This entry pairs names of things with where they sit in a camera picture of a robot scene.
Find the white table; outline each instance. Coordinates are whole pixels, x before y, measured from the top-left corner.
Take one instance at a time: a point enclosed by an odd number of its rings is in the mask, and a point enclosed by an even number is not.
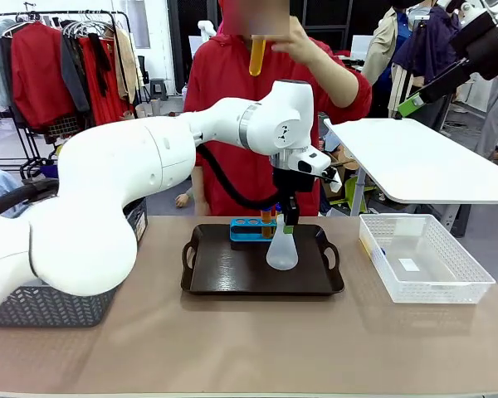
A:
[[[362,119],[327,127],[360,165],[352,216],[367,173],[399,203],[449,205],[451,229],[462,204],[498,204],[498,166],[412,119]]]

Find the black container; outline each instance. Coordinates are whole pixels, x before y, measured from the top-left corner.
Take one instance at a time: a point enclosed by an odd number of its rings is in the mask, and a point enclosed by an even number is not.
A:
[[[330,296],[344,289],[339,252],[319,226],[296,226],[299,263],[278,271],[266,262],[269,243],[234,243],[229,226],[201,225],[183,249],[181,288],[191,294]],[[195,255],[188,261],[189,250]],[[332,250],[335,264],[325,254]]]
[[[146,200],[124,209],[140,242],[148,225]],[[103,320],[119,286],[91,297],[62,293],[41,281],[22,286],[0,306],[0,328],[92,328]]]

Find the white plastic basket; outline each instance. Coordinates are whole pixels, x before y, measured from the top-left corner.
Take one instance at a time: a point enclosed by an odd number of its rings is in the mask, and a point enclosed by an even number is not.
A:
[[[360,216],[359,238],[395,303],[476,304],[496,283],[433,216]]]

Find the tabletop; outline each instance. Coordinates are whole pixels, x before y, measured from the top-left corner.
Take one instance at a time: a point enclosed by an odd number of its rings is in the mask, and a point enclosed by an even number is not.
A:
[[[498,204],[498,166],[416,120],[325,124],[394,201]]]
[[[394,304],[357,218],[303,219],[340,251],[332,298],[219,298],[180,289],[193,228],[151,217],[97,328],[0,328],[0,391],[31,394],[464,394],[498,391],[498,287],[477,306]]]

